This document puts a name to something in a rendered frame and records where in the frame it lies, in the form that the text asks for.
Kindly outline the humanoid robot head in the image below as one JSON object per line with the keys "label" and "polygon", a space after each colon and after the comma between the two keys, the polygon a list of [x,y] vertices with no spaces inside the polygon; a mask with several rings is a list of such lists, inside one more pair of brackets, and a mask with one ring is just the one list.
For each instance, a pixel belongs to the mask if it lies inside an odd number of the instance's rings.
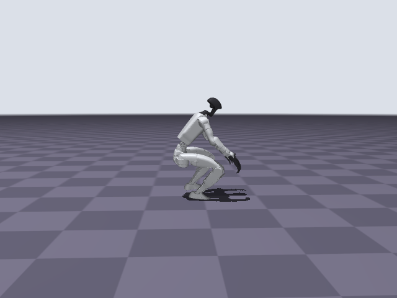
{"label": "humanoid robot head", "polygon": [[210,103],[210,107],[213,108],[212,111],[209,112],[209,111],[204,110],[204,111],[199,112],[199,113],[201,113],[203,115],[206,114],[207,116],[209,115],[211,117],[216,112],[217,109],[221,109],[222,108],[221,107],[221,103],[219,102],[219,100],[217,100],[214,97],[211,97],[207,101]]}

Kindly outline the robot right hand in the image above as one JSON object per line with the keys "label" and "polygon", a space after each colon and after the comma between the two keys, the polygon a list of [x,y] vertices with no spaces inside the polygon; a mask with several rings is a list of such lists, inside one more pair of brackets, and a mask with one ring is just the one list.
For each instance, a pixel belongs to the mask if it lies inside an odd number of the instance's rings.
{"label": "robot right hand", "polygon": [[234,158],[233,158],[232,156],[229,156],[228,158],[230,159],[230,161],[233,161],[233,162],[234,162],[235,166],[236,166],[237,169],[238,169],[238,172],[237,172],[237,173],[239,173],[239,171],[241,170],[241,165],[240,165],[240,163],[239,163],[239,160],[236,158],[236,156],[234,156]]}

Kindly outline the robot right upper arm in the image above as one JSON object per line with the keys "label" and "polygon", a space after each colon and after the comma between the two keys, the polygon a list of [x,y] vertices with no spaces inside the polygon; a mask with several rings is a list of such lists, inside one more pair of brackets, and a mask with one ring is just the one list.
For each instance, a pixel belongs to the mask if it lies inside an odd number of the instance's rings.
{"label": "robot right upper arm", "polygon": [[216,143],[213,141],[213,130],[210,126],[210,122],[208,120],[208,118],[206,117],[199,117],[198,118],[198,124],[201,128],[203,128],[203,131],[205,132],[205,135],[207,136],[210,145],[211,146],[216,146]]}

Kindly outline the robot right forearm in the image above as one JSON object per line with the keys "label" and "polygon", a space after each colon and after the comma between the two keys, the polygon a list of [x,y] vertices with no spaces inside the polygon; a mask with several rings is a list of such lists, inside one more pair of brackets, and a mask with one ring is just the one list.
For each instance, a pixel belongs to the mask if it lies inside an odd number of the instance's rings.
{"label": "robot right forearm", "polygon": [[[216,149],[219,150],[224,156],[226,156],[227,158],[229,156],[232,156],[234,158],[234,153],[229,151],[229,149],[227,149],[222,142],[220,141],[220,139],[218,137],[214,137],[213,141],[216,143],[217,147]],[[228,158],[229,159],[229,158]]]}

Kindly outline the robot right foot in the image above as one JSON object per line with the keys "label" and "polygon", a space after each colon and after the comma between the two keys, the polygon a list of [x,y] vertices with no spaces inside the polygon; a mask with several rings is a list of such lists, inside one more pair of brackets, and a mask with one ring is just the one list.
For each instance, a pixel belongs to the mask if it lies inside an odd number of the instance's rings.
{"label": "robot right foot", "polygon": [[195,193],[195,191],[192,191],[189,194],[189,197],[193,198],[193,199],[211,199],[211,198],[207,197],[206,195],[204,195],[203,193],[197,194],[197,193]]}

